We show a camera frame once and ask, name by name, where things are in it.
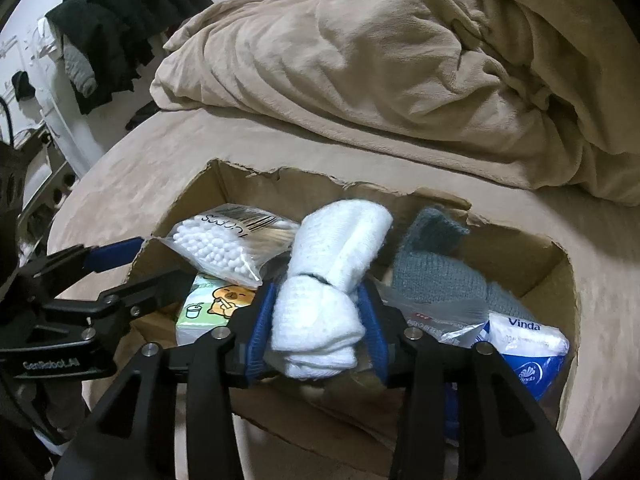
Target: vinda logo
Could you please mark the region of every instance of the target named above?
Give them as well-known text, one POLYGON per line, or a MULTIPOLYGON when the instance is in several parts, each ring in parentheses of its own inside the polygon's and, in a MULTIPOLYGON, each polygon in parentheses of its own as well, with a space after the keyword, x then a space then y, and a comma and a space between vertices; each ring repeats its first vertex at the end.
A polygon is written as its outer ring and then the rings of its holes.
POLYGON ((517 368, 515 372, 520 382, 525 386, 538 384, 542 380, 542 366, 535 361, 524 363, 520 368, 517 368))
POLYGON ((37 361, 35 363, 22 363, 25 370, 57 370, 58 368, 73 368, 80 366, 80 361, 75 357, 71 359, 60 359, 58 361, 37 361))
POLYGON ((540 330, 540 325, 538 323, 534 323, 533 321, 523 321, 516 317, 510 317, 509 323, 511 323, 511 326, 519 326, 520 328, 528 328, 529 330, 540 330))

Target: rolled white sock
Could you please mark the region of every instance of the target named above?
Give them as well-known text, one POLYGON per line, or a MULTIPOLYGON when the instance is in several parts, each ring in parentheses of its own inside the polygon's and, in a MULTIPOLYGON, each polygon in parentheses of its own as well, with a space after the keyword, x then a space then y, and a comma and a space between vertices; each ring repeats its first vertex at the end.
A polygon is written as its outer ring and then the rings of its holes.
POLYGON ((331 352, 364 336, 353 301, 309 276, 285 280, 273 307, 271 348, 278 352, 331 352))
POLYGON ((273 309, 265 361, 286 376, 321 379, 357 366, 364 336, 354 292, 392 217, 366 200, 341 200, 307 216, 273 309))
POLYGON ((385 241, 392 216, 367 200, 340 200, 308 215, 293 241, 287 276, 318 276, 349 293, 385 241))
POLYGON ((355 368, 358 364, 353 346, 345 346, 332 352, 290 353, 286 354, 284 359, 295 365, 337 368, 338 370, 349 370, 350 368, 355 368))

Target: beige fleece blanket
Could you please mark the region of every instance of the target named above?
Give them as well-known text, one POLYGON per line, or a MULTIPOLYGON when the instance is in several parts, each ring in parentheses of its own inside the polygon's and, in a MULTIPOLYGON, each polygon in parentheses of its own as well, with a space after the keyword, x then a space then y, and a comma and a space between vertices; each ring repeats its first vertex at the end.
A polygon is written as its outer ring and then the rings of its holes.
POLYGON ((612 0, 231 0, 165 46, 167 110, 237 107, 525 189, 640 203, 640 47, 612 0))

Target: plastic bag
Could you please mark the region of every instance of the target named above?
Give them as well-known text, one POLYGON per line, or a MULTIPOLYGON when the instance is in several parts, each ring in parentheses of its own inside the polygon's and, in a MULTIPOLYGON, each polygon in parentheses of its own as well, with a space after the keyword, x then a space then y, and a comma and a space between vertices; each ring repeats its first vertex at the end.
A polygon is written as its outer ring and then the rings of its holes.
POLYGON ((489 319, 489 305, 479 300, 419 303, 374 280, 386 306, 396 307, 409 326, 432 335, 439 343, 471 348, 489 319))
POLYGON ((257 288, 262 266, 290 248, 299 227, 257 207, 223 204, 178 222, 160 239, 200 272, 257 288))
POLYGON ((569 352, 569 342, 554 326, 489 313, 489 321, 478 341, 495 346, 536 400, 560 372, 569 352))

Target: blue gripper pad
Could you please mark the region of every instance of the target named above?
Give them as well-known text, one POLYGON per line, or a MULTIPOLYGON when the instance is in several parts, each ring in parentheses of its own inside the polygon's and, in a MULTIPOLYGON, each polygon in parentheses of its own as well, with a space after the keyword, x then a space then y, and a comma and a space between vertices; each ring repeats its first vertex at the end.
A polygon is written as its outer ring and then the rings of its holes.
POLYGON ((271 316, 273 305, 276 303, 276 284, 269 282, 265 285, 267 293, 260 305, 260 312, 255 321, 254 331, 246 346, 246 367, 244 376, 249 382, 256 380, 264 370, 264 352, 267 349, 271 334, 271 316))
POLYGON ((358 310, 360 311, 360 321, 366 330, 364 339, 367 343, 373 371, 382 383, 386 384, 389 362, 388 347, 369 293, 362 283, 358 286, 358 310))
POLYGON ((104 272, 105 270, 130 264, 138 254, 144 241, 144 238, 138 237, 103 247, 96 247, 87 254, 82 266, 88 271, 104 272))

